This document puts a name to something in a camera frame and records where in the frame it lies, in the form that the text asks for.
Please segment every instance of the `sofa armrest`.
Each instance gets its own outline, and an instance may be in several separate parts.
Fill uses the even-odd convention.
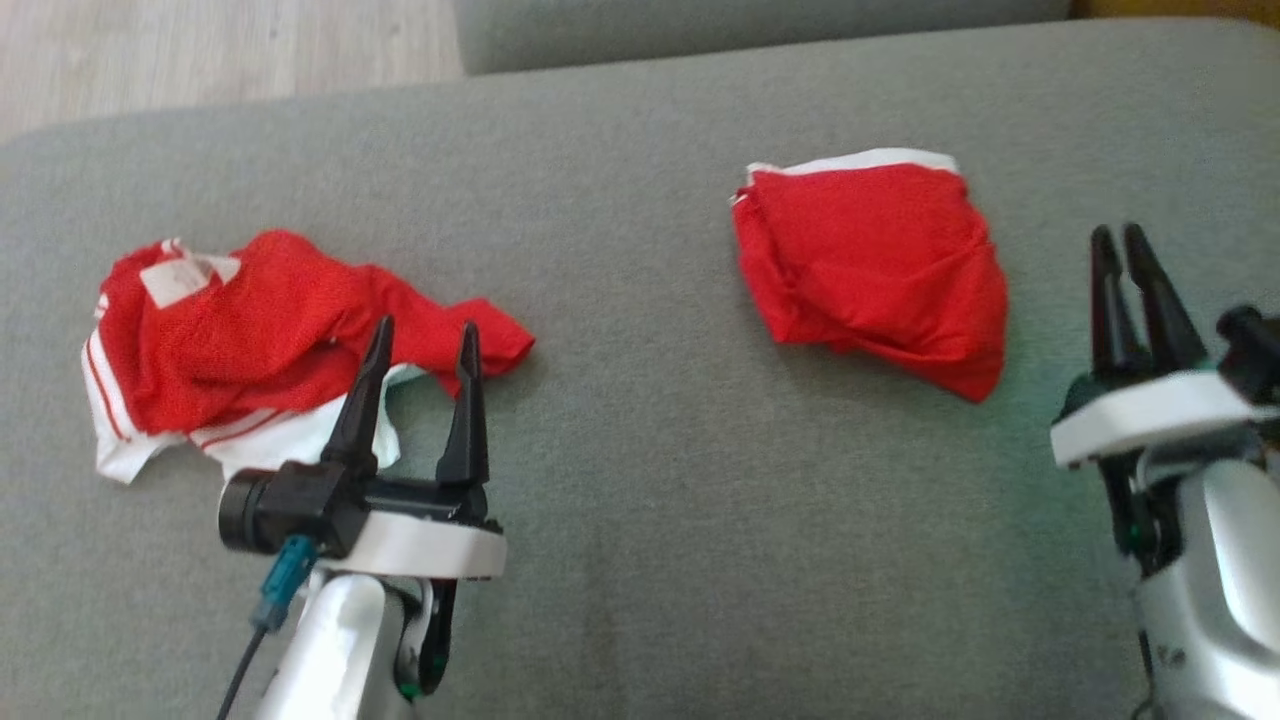
[[[468,74],[1065,19],[1070,0],[453,0]]]

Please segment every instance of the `folded red cloth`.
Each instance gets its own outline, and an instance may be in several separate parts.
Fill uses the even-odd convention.
[[[749,176],[740,263],[776,342],[864,350],[966,400],[991,395],[1007,288],[951,158],[881,149]]]
[[[428,372],[456,393],[467,320],[480,328],[486,375],[511,370],[534,345],[486,300],[438,305],[383,268],[347,265],[288,231],[225,258],[177,240],[127,255],[102,282],[82,352],[99,470],[127,482],[188,438],[228,474],[314,460],[388,314],[388,383]],[[384,465],[399,454],[383,418],[375,445]]]

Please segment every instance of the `robotic arm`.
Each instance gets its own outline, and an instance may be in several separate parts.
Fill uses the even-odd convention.
[[[1050,438],[1060,466],[1097,464],[1162,719],[1280,717],[1280,483],[1265,436],[1280,418],[1280,318],[1236,307],[1215,368],[1142,228],[1124,229],[1151,347],[1121,295],[1111,232],[1092,238],[1093,369]]]
[[[462,387],[434,480],[378,475],[371,447],[393,333],[384,318],[317,464],[244,470],[223,491],[223,543],[280,557],[264,583],[266,610],[255,614],[255,641],[223,717],[252,651],[280,628],[303,578],[306,606],[257,717],[413,717],[413,700],[435,692],[448,665],[458,580],[503,573],[507,541],[489,519],[484,491],[489,451],[476,325],[463,331]],[[307,561],[289,562],[296,556]]]

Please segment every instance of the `gray fabric surface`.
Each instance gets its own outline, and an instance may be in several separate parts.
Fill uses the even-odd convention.
[[[1070,0],[453,0],[470,74],[1061,20]]]
[[[268,565],[220,547],[195,451],[132,487],[95,477],[77,351],[123,252],[269,225],[539,337],[489,393],[508,575],[462,592],[430,716],[1120,716],[1143,692],[1133,569],[1101,483],[1055,471],[1047,438],[1088,356],[1087,237],[1146,223],[1206,332],[1242,300],[1280,307],[1277,70],[1254,26],[1069,23],[9,143],[0,716],[212,715]],[[744,165],[895,145],[954,154],[1000,249],[1009,364],[984,405],[776,347],[739,275]],[[416,382],[390,402],[398,470],[430,473],[448,401]]]

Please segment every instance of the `cable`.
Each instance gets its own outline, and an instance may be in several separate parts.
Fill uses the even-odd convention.
[[[223,706],[218,710],[218,720],[227,720],[227,716],[230,715],[232,705],[236,702],[236,693],[239,692],[239,685],[244,682],[244,673],[248,671],[248,664],[253,661],[257,646],[262,644],[262,638],[265,637],[265,626],[253,630],[253,637],[248,641],[244,655],[241,656],[239,665],[236,666],[236,674],[232,675],[232,682],[227,685],[227,694],[223,696]]]
[[[259,601],[252,618],[250,618],[253,638],[248,641],[248,647],[244,648],[244,655],[241,656],[239,665],[236,666],[236,674],[232,675],[232,682],[227,685],[227,694],[218,711],[218,720],[227,720],[227,715],[236,702],[236,693],[239,692],[239,685],[244,682],[248,664],[253,661],[253,653],[257,652],[257,647],[262,644],[262,638],[268,633],[274,634],[284,625],[284,619],[289,616],[289,603],[293,602],[293,596],[311,574],[319,555],[316,543],[306,536],[289,536],[284,541],[284,547],[275,556],[275,565],[271,565],[271,571],[262,580],[262,600]]]
[[[1143,715],[1149,714],[1152,710],[1155,710],[1155,700],[1151,694],[1148,694],[1146,700],[1138,703],[1138,707],[1133,708],[1133,712],[1129,715],[1129,720],[1139,720]]]

